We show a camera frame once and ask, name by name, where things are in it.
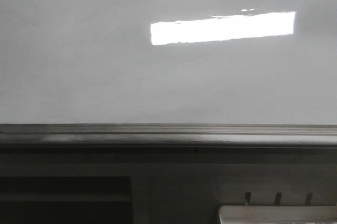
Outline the white whiteboard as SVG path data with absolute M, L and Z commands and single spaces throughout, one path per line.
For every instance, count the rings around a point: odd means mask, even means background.
M 336 124 L 336 0 L 1 0 L 1 122 Z

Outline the grey metal whiteboard tray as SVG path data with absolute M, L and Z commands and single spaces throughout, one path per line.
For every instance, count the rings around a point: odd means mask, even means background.
M 4 147 L 335 148 L 336 125 L 1 124 Z

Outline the dark louvred vent panel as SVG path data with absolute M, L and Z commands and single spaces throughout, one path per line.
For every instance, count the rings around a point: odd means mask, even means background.
M 129 177 L 2 177 L 1 223 L 133 223 Z

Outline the white box lower right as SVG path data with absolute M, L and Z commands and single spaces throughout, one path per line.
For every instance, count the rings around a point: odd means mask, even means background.
M 336 223 L 336 206 L 221 206 L 219 223 Z

